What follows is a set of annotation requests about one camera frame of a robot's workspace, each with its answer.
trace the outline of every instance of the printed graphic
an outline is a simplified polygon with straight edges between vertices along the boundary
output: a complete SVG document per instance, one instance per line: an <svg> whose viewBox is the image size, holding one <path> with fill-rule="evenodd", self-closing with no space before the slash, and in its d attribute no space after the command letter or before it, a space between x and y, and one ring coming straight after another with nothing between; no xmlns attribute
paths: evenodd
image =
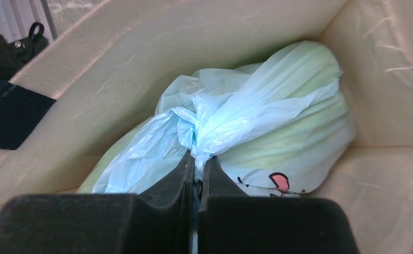
<svg viewBox="0 0 413 254"><path fill-rule="evenodd" d="M241 178L240 178L239 176L238 176L238 182L239 182L240 184L244 184L243 181L241 180Z"/></svg>
<svg viewBox="0 0 413 254"><path fill-rule="evenodd" d="M286 197L286 193L289 190L288 177L283 173L272 173L269 175L269 179L274 183L275 188L282 193L281 197Z"/></svg>

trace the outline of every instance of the black fabric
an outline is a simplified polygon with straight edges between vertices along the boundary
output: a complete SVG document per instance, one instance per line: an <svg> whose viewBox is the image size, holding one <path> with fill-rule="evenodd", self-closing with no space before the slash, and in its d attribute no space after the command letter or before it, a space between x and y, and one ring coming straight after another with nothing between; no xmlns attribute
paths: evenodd
<svg viewBox="0 0 413 254"><path fill-rule="evenodd" d="M55 100L0 80L0 149L17 149Z"/></svg>
<svg viewBox="0 0 413 254"><path fill-rule="evenodd" d="M219 159L214 156L205 163L203 169L203 182L201 187L201 198L199 212L195 214L197 219L197 232L199 233L199 248L205 250L209 245L208 234L208 201L210 197L227 196L227 197L248 197L248 195L236 185L230 177L222 170Z"/></svg>
<svg viewBox="0 0 413 254"><path fill-rule="evenodd" d="M216 157L205 172L200 254L358 253L336 203L248 197L230 189ZM194 159L187 151L174 170L140 195L14 198L0 211L0 253L188 254L193 183Z"/></svg>

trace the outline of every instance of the light blue plastic bag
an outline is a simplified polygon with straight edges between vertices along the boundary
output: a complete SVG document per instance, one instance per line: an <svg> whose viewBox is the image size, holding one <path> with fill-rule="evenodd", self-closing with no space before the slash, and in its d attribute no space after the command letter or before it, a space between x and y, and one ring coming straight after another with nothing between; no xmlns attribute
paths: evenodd
<svg viewBox="0 0 413 254"><path fill-rule="evenodd" d="M341 74L325 46L304 41L264 63L180 76L92 193L141 193L174 169L186 149L196 180L218 155L249 195L310 192L355 137L338 90Z"/></svg>

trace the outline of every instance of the bag strap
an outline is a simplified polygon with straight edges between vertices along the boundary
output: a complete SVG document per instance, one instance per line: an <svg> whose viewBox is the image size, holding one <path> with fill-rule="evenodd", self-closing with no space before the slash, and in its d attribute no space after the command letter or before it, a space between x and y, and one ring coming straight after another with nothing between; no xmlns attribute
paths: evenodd
<svg viewBox="0 0 413 254"><path fill-rule="evenodd" d="M55 101L0 80L0 149L17 149Z"/></svg>
<svg viewBox="0 0 413 254"><path fill-rule="evenodd" d="M28 37L9 44L12 52L21 63L27 64L49 45L48 39L43 34L44 25L35 22L29 29Z"/></svg>

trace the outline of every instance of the pale green plastic bag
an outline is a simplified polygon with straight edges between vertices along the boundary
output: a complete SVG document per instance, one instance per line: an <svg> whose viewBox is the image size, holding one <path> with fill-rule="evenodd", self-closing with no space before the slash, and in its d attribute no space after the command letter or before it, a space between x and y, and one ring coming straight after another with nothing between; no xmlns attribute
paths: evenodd
<svg viewBox="0 0 413 254"><path fill-rule="evenodd" d="M129 131L126 135L124 135L120 140L118 140L114 145L112 145L108 151L102 156L99 162L94 167L93 171L88 175L82 185L79 187L76 193L78 194L89 194L93 189L94 184L99 180L101 177L102 172L105 168L110 164L113 158L118 155L119 152L122 151L129 143L130 140L135 137L136 133L149 121L149 119L145 120L144 122L140 123L138 126L133 128L133 130Z"/></svg>
<svg viewBox="0 0 413 254"><path fill-rule="evenodd" d="M355 137L339 92L341 74L324 45L304 41L264 63L180 76L127 147L103 161L110 164L91 193L141 193L169 173L187 148L196 180L217 155L249 195L310 192Z"/></svg>

